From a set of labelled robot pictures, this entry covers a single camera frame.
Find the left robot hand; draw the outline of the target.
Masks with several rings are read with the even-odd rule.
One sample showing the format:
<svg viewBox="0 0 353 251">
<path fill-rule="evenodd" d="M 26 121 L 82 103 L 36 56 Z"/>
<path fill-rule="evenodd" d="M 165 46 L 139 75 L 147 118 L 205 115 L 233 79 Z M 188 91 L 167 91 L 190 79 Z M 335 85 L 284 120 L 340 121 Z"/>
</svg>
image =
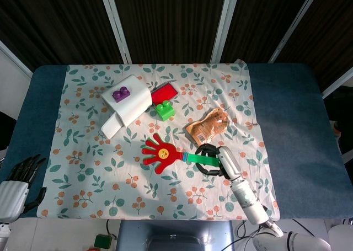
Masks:
<svg viewBox="0 0 353 251">
<path fill-rule="evenodd" d="M 36 199 L 27 203 L 27 197 L 35 176 L 45 162 L 40 154 L 29 157 L 16 164 L 8 178 L 1 182 L 1 223 L 13 223 L 21 214 L 38 207 L 47 192 L 42 187 Z"/>
</svg>

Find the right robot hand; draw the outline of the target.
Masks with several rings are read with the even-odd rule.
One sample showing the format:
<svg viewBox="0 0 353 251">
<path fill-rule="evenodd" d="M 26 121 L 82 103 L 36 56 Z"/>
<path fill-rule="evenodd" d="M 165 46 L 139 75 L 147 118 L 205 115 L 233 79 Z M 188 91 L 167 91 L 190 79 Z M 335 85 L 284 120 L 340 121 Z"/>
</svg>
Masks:
<svg viewBox="0 0 353 251">
<path fill-rule="evenodd" d="M 201 154 L 204 157 L 212 157 L 219 161 L 217 169 L 213 170 L 207 170 L 201 164 L 196 163 L 196 167 L 202 174 L 219 177 L 224 176 L 232 183 L 244 182 L 241 167 L 228 147 L 216 147 L 207 143 L 199 146 L 195 154 Z"/>
</svg>

